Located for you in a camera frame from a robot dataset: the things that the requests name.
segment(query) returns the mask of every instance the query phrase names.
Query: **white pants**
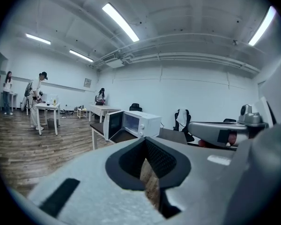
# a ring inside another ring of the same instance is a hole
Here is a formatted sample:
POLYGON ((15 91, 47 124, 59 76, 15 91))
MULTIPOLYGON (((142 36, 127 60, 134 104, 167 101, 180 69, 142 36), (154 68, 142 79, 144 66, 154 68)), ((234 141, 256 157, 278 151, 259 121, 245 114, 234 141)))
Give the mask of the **white pants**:
POLYGON ((30 108, 30 122, 33 126, 37 126, 37 107, 35 106, 37 104, 36 100, 33 100, 34 94, 29 95, 29 105, 28 108, 30 108))

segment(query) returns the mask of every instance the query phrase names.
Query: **white microwave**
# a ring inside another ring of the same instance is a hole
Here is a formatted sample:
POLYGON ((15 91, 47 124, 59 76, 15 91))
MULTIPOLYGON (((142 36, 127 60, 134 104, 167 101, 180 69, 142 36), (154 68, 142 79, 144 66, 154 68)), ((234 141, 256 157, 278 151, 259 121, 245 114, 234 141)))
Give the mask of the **white microwave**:
POLYGON ((106 140, 125 129, 136 137, 159 135, 161 117, 139 111, 118 111, 106 114, 103 133, 106 140))

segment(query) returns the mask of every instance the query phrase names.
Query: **backpack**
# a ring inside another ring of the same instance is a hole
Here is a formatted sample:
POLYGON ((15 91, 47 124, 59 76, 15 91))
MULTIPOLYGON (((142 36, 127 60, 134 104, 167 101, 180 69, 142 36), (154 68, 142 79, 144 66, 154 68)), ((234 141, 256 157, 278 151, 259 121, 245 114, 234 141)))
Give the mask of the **backpack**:
POLYGON ((30 91, 31 91, 31 89, 32 89, 32 82, 33 82, 33 80, 31 80, 29 83, 28 83, 28 85, 27 85, 27 87, 26 87, 26 89, 25 89, 25 94, 24 94, 24 96, 25 97, 29 97, 29 94, 30 94, 30 91))

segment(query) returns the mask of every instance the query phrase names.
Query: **black chair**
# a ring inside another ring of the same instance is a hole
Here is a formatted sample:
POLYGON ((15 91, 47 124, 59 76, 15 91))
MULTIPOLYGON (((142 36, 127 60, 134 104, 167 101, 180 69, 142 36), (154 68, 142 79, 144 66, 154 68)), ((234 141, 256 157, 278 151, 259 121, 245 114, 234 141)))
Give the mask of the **black chair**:
MULTIPOLYGON (((176 124, 175 124, 175 126, 173 127, 173 128, 174 128, 174 131, 179 131, 179 123, 176 121, 176 119, 177 119, 177 117, 178 117, 178 114, 179 114, 179 110, 178 110, 177 113, 175 113, 175 123, 176 123, 176 124)), ((186 141, 187 141, 188 143, 195 141, 194 137, 188 133, 188 124, 190 123, 191 118, 192 118, 192 117, 191 117, 191 115, 189 115, 189 111, 186 109, 186 127, 183 128, 181 132, 184 133, 185 138, 186 138, 186 141)))
POLYGON ((132 105, 129 108, 130 111, 139 111, 142 112, 142 108, 138 103, 132 103, 132 105))

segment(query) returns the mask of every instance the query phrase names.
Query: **cap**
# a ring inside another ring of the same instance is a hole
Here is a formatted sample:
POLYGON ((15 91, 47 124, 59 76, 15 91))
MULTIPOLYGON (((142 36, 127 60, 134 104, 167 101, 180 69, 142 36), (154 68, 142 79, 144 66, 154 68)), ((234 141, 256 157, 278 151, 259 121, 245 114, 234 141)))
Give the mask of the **cap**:
POLYGON ((47 78, 47 73, 46 73, 46 72, 42 72, 42 73, 40 73, 39 75, 44 75, 45 79, 48 80, 48 78, 47 78))

